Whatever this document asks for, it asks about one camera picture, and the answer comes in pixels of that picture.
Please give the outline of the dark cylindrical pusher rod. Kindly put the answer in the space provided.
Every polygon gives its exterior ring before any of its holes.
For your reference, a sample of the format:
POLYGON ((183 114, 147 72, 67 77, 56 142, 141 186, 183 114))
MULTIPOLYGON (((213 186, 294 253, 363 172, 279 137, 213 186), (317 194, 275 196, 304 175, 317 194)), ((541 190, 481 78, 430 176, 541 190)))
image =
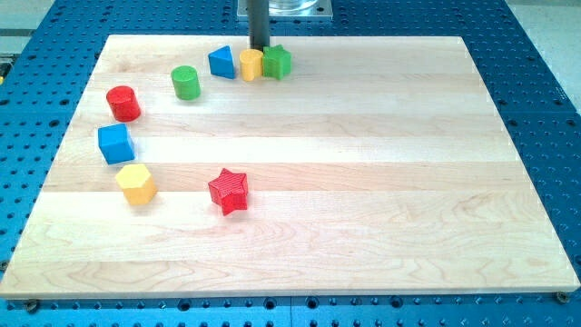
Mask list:
POLYGON ((247 15, 251 48, 262 51, 270 45, 269 1, 249 0, 247 15))

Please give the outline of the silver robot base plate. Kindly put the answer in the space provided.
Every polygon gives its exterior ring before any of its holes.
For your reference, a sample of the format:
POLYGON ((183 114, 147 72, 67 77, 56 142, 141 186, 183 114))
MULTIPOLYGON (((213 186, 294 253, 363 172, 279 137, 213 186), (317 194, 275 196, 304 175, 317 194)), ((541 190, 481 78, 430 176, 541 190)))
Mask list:
POLYGON ((277 21, 328 21, 333 17, 331 0, 268 0, 269 17, 277 21))

